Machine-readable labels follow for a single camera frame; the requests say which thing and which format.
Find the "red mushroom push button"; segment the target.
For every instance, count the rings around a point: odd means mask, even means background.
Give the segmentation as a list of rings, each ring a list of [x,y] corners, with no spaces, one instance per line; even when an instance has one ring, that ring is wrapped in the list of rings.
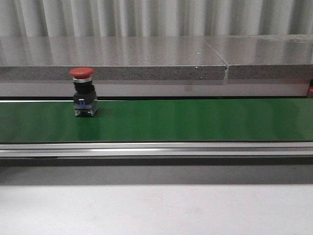
[[[90,67],[79,67],[69,71],[73,76],[76,91],[73,96],[76,117],[93,117],[98,110],[97,94],[91,78],[93,73],[94,69]]]

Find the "grey stone countertop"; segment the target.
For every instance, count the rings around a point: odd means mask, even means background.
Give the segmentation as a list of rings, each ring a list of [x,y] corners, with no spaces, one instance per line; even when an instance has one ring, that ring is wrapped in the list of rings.
[[[312,97],[312,35],[1,37],[1,97]]]

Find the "green conveyor belt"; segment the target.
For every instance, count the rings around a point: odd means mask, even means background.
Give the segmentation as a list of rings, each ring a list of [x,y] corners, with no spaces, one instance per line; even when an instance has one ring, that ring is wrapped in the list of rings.
[[[71,102],[3,102],[0,141],[311,141],[307,98],[100,101],[93,117]]]

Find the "white pleated curtain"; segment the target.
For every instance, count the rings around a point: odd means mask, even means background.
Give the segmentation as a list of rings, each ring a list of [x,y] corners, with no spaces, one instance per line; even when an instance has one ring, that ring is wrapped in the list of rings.
[[[310,0],[3,0],[1,36],[311,34]]]

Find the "aluminium conveyor frame rail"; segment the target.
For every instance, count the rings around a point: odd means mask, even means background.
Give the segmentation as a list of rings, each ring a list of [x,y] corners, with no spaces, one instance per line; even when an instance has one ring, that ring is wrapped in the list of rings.
[[[0,157],[4,160],[298,158],[312,155],[312,141],[65,142],[0,146]]]

